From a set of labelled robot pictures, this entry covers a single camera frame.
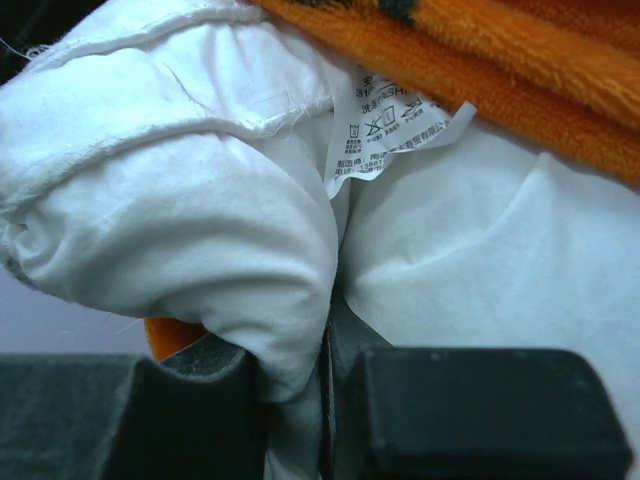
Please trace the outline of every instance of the black plastic part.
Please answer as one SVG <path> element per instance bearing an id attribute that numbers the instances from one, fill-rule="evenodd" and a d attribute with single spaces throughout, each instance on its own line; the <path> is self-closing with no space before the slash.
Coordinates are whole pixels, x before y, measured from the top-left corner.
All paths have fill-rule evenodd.
<path id="1" fill-rule="evenodd" d="M 165 362 L 0 356 L 0 478 L 261 480 L 255 361 L 207 336 Z"/>
<path id="2" fill-rule="evenodd" d="M 327 480 L 621 480 L 629 470 L 615 411 L 578 355 L 385 344 L 334 302 L 322 363 Z"/>

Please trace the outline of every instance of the orange fleece fabric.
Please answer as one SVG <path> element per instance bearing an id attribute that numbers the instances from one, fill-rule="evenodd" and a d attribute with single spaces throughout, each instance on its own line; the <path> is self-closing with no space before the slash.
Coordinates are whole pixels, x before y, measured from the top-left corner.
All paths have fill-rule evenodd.
<path id="1" fill-rule="evenodd" d="M 361 65 L 640 186 L 638 0 L 253 0 Z M 155 358 L 202 327 L 147 319 Z"/>

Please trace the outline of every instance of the gray background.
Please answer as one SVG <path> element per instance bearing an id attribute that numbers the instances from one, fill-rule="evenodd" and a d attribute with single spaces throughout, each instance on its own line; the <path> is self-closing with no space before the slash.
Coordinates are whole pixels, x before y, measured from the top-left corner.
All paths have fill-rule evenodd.
<path id="1" fill-rule="evenodd" d="M 142 322 L 34 292 L 0 270 L 1 353 L 146 353 Z"/>

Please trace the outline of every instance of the care label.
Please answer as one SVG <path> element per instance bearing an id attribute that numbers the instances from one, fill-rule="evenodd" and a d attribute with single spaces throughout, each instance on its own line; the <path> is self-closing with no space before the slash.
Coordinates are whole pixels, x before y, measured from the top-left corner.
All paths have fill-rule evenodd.
<path id="1" fill-rule="evenodd" d="M 455 142 L 476 112 L 467 102 L 452 117 L 363 67 L 332 85 L 332 95 L 335 121 L 324 177 L 331 199 L 346 179 L 373 180 L 398 154 Z"/>

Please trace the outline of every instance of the white fabric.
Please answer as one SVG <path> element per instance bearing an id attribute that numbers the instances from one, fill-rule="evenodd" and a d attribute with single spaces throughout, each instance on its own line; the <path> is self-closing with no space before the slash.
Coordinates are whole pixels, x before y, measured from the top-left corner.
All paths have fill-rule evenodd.
<path id="1" fill-rule="evenodd" d="M 578 352 L 637 449 L 637 192 L 480 121 L 352 191 L 340 279 L 357 315 L 397 346 Z"/>
<path id="2" fill-rule="evenodd" d="M 333 61 L 233 0 L 111 0 L 0 89 L 0 261 L 254 353 L 266 479 L 317 476 L 345 227 L 347 300 L 390 341 L 576 350 L 639 444 L 638 195 L 475 122 L 329 202 Z"/>
<path id="3" fill-rule="evenodd" d="M 107 3 L 0 90 L 0 259 L 67 301 L 252 352 L 280 405 L 265 477 L 315 479 L 348 200 L 336 220 L 320 174 L 335 67 L 257 8 L 157 3 Z"/>

